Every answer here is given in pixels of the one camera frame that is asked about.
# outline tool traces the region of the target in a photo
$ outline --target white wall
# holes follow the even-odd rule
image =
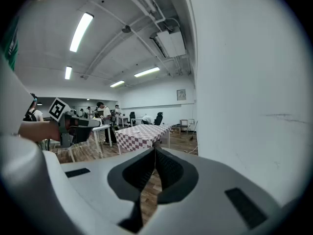
[[[72,73],[70,80],[64,79],[65,70],[23,67],[19,64],[16,75],[24,86],[38,97],[70,97],[103,100],[118,100],[116,89],[104,86],[102,79],[89,77],[87,80]]]
[[[119,106],[127,116],[135,112],[136,116],[147,114],[156,118],[158,112],[163,112],[162,122],[165,124],[178,124],[180,119],[190,118],[197,121],[192,80],[192,76],[168,77],[123,89],[120,91]],[[181,89],[186,89],[186,100],[177,101],[177,90]]]
[[[79,112],[81,108],[83,108],[83,110],[87,112],[88,106],[90,106],[91,110],[94,111],[95,108],[97,107],[96,103],[99,101],[103,102],[106,106],[108,106],[110,110],[114,109],[116,105],[116,101],[106,101],[106,100],[96,100],[96,99],[91,99],[87,101],[86,99],[79,99],[79,98],[60,98],[60,99],[66,104],[68,104],[70,108],[75,109],[77,112]],[[53,100],[54,100],[54,97],[39,97],[38,98],[38,102],[41,102],[43,105],[42,106],[38,105],[37,109],[43,113],[44,118],[50,117],[48,111]]]
[[[198,123],[199,155],[231,166],[283,205],[299,195],[312,162],[305,36],[280,0],[191,2],[198,119],[206,119]]]

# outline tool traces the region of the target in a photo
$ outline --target white ceiling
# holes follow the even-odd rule
[[[177,75],[174,61],[162,57],[149,39],[152,33],[158,31],[157,27],[131,0],[92,1],[113,12],[127,24],[132,25],[136,21],[132,28],[163,60],[170,73]],[[166,17],[177,18],[170,0],[156,2]],[[85,32],[78,51],[71,52],[69,47],[74,32],[85,12],[93,14],[94,19]],[[104,85],[124,80],[125,84],[134,86],[167,76],[163,64],[135,35],[121,33],[122,27],[123,24],[117,19],[88,0],[32,2],[24,9],[19,20],[16,69],[37,67],[64,72],[64,67],[72,66],[73,72],[87,72],[102,78]],[[155,66],[160,67],[159,72],[141,78],[134,77],[135,73]]]

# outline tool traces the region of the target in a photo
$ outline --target laboratory room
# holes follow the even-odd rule
[[[313,60],[283,0],[21,0],[1,50],[1,181],[41,233],[266,234],[298,208]]]

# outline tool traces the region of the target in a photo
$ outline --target table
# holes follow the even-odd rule
[[[128,117],[127,116],[120,116],[120,117],[116,117],[116,125],[118,126],[118,124],[119,124],[119,120],[122,120],[122,125],[123,125],[123,127],[124,127],[124,119],[128,119]]]
[[[142,121],[142,118],[143,118],[143,117],[131,118],[131,124],[132,124],[132,126],[133,126],[133,120],[140,120],[140,121]]]
[[[93,133],[94,133],[94,140],[96,142],[96,146],[97,146],[97,150],[101,153],[101,149],[100,149],[100,146],[99,146],[99,142],[100,142],[100,139],[99,139],[99,136],[98,136],[98,131],[101,131],[101,130],[105,130],[105,129],[109,129],[110,128],[110,125],[108,124],[105,124],[105,125],[102,125],[102,126],[99,126],[99,127],[95,127],[92,129]],[[108,130],[108,133],[109,133],[109,142],[110,142],[110,147],[112,147],[112,141],[111,141],[111,134],[110,134],[110,130]]]
[[[140,124],[116,131],[115,135],[119,154],[121,154],[121,146],[128,151],[135,151],[140,148],[151,148],[152,144],[167,132],[168,147],[170,148],[170,129],[171,126],[168,125]]]

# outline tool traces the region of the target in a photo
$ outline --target checkered tablecloth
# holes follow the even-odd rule
[[[151,148],[152,144],[170,131],[170,126],[140,124],[134,127],[116,131],[117,144],[128,151],[139,148]]]

